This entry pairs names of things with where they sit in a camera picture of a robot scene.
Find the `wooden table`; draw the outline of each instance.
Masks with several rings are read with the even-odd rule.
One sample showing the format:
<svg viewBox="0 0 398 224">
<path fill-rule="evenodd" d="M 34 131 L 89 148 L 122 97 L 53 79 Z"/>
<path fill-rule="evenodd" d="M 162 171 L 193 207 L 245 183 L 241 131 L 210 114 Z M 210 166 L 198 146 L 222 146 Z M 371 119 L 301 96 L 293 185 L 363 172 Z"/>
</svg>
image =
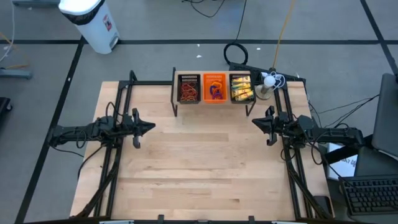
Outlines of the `wooden table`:
<svg viewBox="0 0 398 224">
<path fill-rule="evenodd" d="M 310 116 L 301 82 L 288 82 L 293 113 Z M 116 98 L 118 82 L 104 82 L 95 118 L 104 116 L 106 104 Z M 246 117 L 244 105 L 179 105 L 174 117 L 171 86 L 134 86 L 130 108 L 156 127 L 134 149 L 132 137 L 124 139 L 113 219 L 155 220 L 294 220 L 282 142 L 266 145 L 264 135 L 251 120 L 264 117 L 272 97 L 257 100 Z M 99 147 L 87 145 L 85 157 Z M 105 150 L 84 166 L 71 215 L 82 210 L 98 188 Z M 308 189 L 329 197 L 322 166 L 302 149 Z M 302 193 L 297 187 L 302 217 Z M 104 194 L 105 208 L 108 193 Z"/>
</svg>

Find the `black floor stripe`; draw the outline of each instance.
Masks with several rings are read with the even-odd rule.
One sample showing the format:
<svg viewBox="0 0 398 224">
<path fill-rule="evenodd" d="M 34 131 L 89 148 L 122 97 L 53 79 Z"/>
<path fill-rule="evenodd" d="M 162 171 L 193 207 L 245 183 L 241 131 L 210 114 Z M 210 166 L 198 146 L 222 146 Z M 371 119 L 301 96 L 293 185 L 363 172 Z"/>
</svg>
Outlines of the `black floor stripe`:
<svg viewBox="0 0 398 224">
<path fill-rule="evenodd" d="M 56 125 L 58 124 L 58 120 L 60 118 L 63 105 L 65 104 L 65 100 L 68 95 L 69 87 L 73 80 L 73 75 L 75 74 L 75 70 L 76 70 L 76 67 L 79 62 L 81 51 L 83 50 L 83 47 L 84 47 L 84 38 L 82 37 L 79 41 L 80 41 L 80 43 L 77 46 L 75 56 L 73 57 L 72 64 L 70 65 L 67 78 L 65 79 L 65 83 L 63 84 L 61 95 L 58 100 L 57 107 L 55 108 L 55 112 L 52 117 L 49 130 L 47 131 L 47 136 L 49 135 L 50 130 L 53 129 L 54 127 L 56 127 Z M 43 169 L 45 158 L 47 157 L 48 152 L 49 152 L 49 145 L 48 145 L 47 139 L 45 139 L 43 142 L 42 149 L 39 154 L 39 158 L 37 159 L 35 168 L 33 170 L 32 177 L 30 178 L 29 184 L 27 186 L 27 190 L 25 192 L 24 199 L 22 200 L 21 207 L 19 208 L 15 223 L 23 223 L 25 220 L 26 213 L 29 209 L 29 205 L 30 205 L 30 202 L 34 195 L 36 185 L 37 185 L 37 182 L 39 181 L 40 173 Z"/>
<path fill-rule="evenodd" d="M 368 19 L 369 19 L 369 22 L 371 23 L 371 26 L 373 28 L 374 33 L 376 34 L 377 39 L 380 41 L 381 48 L 383 49 L 384 55 L 387 58 L 388 64 L 390 65 L 392 72 L 394 74 L 397 74 L 398 67 L 397 67 L 396 61 L 394 60 L 393 56 L 391 55 L 390 50 L 388 49 L 387 42 L 384 40 L 383 35 L 380 32 L 380 29 L 377 26 L 376 21 L 374 20 L 374 17 L 372 15 L 372 12 L 371 12 L 368 4 L 366 3 L 365 0 L 361 0 L 361 4 L 362 4 L 363 9 L 365 10 L 365 13 L 366 13 Z"/>
<path fill-rule="evenodd" d="M 192 39 L 192 40 L 120 40 L 121 45 L 156 45 L 156 44 L 228 44 L 231 39 Z M 246 39 L 236 41 L 239 44 L 277 44 L 278 40 Z M 397 45 L 398 40 L 385 40 L 387 44 Z M 15 44 L 79 44 L 80 40 L 15 40 Z M 380 40 L 281 40 L 281 44 L 303 45 L 372 45 Z"/>
</svg>

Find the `trash can lid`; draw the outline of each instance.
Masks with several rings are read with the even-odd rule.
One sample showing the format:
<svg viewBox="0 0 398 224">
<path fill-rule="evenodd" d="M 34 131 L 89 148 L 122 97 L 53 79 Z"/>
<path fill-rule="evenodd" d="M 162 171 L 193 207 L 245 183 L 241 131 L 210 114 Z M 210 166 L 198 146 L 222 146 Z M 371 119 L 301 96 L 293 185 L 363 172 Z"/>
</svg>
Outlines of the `trash can lid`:
<svg viewBox="0 0 398 224">
<path fill-rule="evenodd" d="M 104 0 L 61 0 L 58 8 L 63 13 L 80 16 L 91 12 Z"/>
</svg>

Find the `white trash can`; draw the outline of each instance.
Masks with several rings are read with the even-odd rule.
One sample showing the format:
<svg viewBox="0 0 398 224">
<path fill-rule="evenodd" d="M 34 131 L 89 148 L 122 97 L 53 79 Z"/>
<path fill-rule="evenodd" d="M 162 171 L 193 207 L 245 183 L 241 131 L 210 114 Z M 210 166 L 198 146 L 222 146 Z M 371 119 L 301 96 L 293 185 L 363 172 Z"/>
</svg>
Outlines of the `white trash can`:
<svg viewBox="0 0 398 224">
<path fill-rule="evenodd" d="M 119 32 L 105 0 L 61 0 L 58 7 L 95 52 L 112 52 L 119 40 Z"/>
</svg>

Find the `black basket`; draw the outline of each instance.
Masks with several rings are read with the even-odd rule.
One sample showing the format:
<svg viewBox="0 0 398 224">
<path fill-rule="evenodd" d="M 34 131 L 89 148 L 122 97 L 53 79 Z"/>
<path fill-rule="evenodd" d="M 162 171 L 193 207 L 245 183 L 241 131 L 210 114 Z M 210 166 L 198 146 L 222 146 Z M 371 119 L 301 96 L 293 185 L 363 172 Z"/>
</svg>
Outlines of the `black basket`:
<svg viewBox="0 0 398 224">
<path fill-rule="evenodd" d="M 242 77 L 246 77 L 246 76 L 250 76 L 250 89 L 253 91 L 253 97 L 247 100 L 243 100 L 243 101 L 236 101 L 235 97 L 232 97 L 232 79 L 234 78 L 242 78 Z M 229 91 L 231 92 L 231 102 L 232 103 L 239 103 L 239 104 L 249 104 L 252 102 L 256 101 L 256 96 L 255 96 L 255 92 L 254 92 L 254 85 L 253 85 L 253 80 L 251 79 L 251 75 L 250 74 L 229 74 L 229 84 L 231 85 L 229 87 Z"/>
<path fill-rule="evenodd" d="M 183 83 L 190 82 L 196 83 L 194 89 L 198 92 L 196 101 L 181 101 L 181 85 Z M 200 75 L 199 74 L 189 74 L 189 75 L 178 75 L 178 84 L 177 84 L 177 102 L 181 104 L 198 104 L 200 102 Z"/>
</svg>

